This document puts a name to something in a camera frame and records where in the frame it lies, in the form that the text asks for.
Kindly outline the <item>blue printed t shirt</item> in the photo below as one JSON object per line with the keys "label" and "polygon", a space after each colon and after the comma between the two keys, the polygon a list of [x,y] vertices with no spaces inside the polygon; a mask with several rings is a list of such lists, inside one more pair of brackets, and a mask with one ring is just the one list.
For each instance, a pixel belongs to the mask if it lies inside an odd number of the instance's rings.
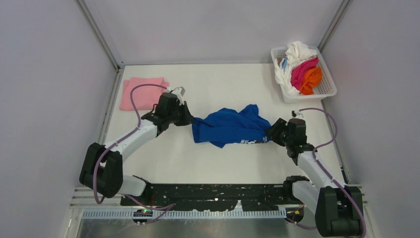
{"label": "blue printed t shirt", "polygon": [[249,104],[241,111],[223,108],[206,118],[195,118],[192,135],[195,143],[209,142],[223,148],[226,144],[258,144],[271,141],[265,131],[271,127],[260,117],[259,108]]}

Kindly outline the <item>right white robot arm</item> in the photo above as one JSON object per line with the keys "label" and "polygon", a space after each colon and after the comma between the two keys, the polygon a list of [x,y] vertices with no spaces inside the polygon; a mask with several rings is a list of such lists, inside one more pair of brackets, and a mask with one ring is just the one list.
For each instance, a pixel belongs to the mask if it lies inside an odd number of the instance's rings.
{"label": "right white robot arm", "polygon": [[367,234],[360,189],[336,179],[322,163],[317,148],[307,142],[306,122],[278,119],[266,136],[283,146],[307,178],[289,179],[290,193],[313,212],[322,237],[360,237]]}

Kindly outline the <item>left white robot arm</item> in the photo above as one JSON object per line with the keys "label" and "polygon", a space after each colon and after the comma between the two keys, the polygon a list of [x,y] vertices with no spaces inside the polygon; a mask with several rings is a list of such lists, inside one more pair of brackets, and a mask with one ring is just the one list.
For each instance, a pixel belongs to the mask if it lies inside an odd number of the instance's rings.
{"label": "left white robot arm", "polygon": [[117,194],[141,196],[147,187],[146,181],[124,175],[123,163],[171,124],[186,126],[194,120],[180,94],[163,93],[155,109],[144,114],[126,135],[107,144],[92,143],[88,147],[79,176],[80,183],[106,198]]}

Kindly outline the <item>folded pink t shirt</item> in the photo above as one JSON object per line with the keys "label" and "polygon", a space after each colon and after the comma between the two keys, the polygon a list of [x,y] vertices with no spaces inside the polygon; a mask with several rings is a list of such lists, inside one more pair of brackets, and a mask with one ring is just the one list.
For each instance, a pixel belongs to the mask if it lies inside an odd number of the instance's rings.
{"label": "folded pink t shirt", "polygon": [[[130,93],[135,86],[143,84],[155,84],[165,88],[169,87],[169,83],[163,77],[160,78],[139,78],[131,77],[129,80],[123,81],[123,90],[119,109],[122,111],[133,111],[134,107],[131,103]],[[137,110],[151,110],[154,104],[158,103],[160,95],[165,92],[164,88],[156,86],[142,86],[133,92],[133,100]]]}

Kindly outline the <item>magenta t shirt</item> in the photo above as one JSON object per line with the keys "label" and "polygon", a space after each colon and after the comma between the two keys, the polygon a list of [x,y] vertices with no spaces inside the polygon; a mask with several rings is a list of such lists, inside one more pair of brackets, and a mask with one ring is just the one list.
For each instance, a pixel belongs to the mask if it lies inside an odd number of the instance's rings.
{"label": "magenta t shirt", "polygon": [[300,91],[306,72],[309,69],[316,67],[318,62],[318,57],[315,57],[302,62],[300,65],[294,68],[291,74],[292,86],[294,86],[298,91]]}

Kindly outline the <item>white laundry basket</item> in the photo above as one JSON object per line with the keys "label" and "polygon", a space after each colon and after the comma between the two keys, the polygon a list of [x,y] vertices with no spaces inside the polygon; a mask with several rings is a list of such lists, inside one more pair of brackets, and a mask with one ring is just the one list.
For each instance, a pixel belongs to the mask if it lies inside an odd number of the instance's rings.
{"label": "white laundry basket", "polygon": [[[317,102],[321,101],[322,99],[326,97],[332,97],[336,95],[337,88],[335,86],[335,83],[333,81],[333,78],[331,77],[331,74],[327,68],[327,65],[322,57],[321,52],[316,46],[308,46],[309,49],[313,49],[317,53],[317,57],[319,59],[319,62],[317,64],[317,67],[320,67],[322,70],[322,80],[320,84],[314,88],[314,94],[312,95],[299,95],[299,96],[290,96],[286,93],[284,86],[280,84],[280,95],[283,99],[284,103],[292,104],[292,103],[303,103],[303,102]],[[274,79],[277,81],[278,76],[278,64],[277,64],[277,58],[278,57],[285,57],[287,47],[275,47],[270,50],[271,59],[274,65]]]}

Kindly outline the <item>orange t shirt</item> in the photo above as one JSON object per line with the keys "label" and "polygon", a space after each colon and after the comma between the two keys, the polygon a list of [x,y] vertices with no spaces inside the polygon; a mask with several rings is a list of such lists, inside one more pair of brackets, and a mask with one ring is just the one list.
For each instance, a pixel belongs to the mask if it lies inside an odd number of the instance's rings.
{"label": "orange t shirt", "polygon": [[322,69],[320,67],[313,67],[306,71],[300,93],[303,95],[314,94],[314,88],[322,81]]}

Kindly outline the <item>white t shirt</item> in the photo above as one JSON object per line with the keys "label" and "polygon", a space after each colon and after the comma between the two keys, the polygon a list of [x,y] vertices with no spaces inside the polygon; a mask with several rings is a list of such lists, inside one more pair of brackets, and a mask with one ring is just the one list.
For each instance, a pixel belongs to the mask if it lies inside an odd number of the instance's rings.
{"label": "white t shirt", "polygon": [[298,96],[300,94],[298,89],[296,89],[296,87],[294,87],[291,83],[292,70],[301,63],[315,57],[317,57],[317,51],[315,49],[311,49],[308,45],[302,43],[301,41],[294,41],[287,45],[285,57],[283,57],[280,61],[277,59],[273,61],[275,80],[278,84],[283,86],[286,95]]}

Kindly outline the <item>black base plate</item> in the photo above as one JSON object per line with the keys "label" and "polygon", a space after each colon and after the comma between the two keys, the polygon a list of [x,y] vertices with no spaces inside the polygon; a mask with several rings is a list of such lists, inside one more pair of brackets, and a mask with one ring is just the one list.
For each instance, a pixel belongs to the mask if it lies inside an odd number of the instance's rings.
{"label": "black base plate", "polygon": [[174,204],[174,211],[232,211],[241,205],[244,211],[274,211],[279,206],[302,207],[286,184],[148,184],[134,200],[122,198],[122,206],[138,202],[164,207]]}

